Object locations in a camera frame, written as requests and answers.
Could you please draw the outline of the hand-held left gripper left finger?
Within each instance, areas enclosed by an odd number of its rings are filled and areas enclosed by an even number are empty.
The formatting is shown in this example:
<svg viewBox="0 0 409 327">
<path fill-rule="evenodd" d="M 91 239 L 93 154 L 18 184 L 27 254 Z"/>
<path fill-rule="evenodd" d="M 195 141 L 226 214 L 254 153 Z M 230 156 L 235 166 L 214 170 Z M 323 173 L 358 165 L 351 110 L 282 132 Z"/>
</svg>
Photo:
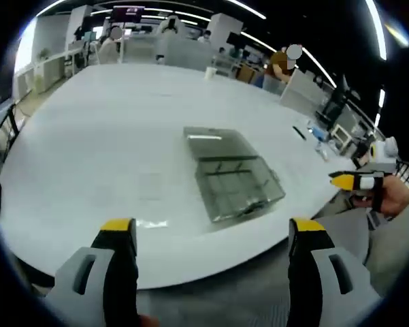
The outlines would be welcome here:
<svg viewBox="0 0 409 327">
<path fill-rule="evenodd" d="M 57 270 L 48 305 L 66 326 L 137 326 L 136 257 L 135 220 L 107 221 Z"/>
</svg>

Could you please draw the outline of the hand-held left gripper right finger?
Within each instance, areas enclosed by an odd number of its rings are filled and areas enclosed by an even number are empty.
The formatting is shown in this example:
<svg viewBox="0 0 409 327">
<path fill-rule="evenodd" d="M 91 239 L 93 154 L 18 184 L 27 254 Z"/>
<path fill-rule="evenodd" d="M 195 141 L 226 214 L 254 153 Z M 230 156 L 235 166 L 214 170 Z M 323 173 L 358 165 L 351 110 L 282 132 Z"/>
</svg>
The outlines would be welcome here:
<svg viewBox="0 0 409 327">
<path fill-rule="evenodd" d="M 319 222 L 289 221 L 288 326 L 357 326 L 380 296 L 368 269 Z"/>
</svg>

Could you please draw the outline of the person's right hand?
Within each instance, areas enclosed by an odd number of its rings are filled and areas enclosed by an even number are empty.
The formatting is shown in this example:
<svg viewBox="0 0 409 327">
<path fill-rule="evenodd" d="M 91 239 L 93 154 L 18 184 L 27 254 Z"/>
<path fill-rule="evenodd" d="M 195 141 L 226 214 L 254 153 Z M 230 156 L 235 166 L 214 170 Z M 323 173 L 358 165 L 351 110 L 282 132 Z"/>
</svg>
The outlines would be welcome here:
<svg viewBox="0 0 409 327">
<path fill-rule="evenodd" d="M 381 189 L 368 191 L 362 198 L 355 196 L 353 204 L 357 208 L 373 208 L 385 217 L 398 216 L 409 205 L 409 188 L 394 175 L 383 178 Z"/>
</svg>

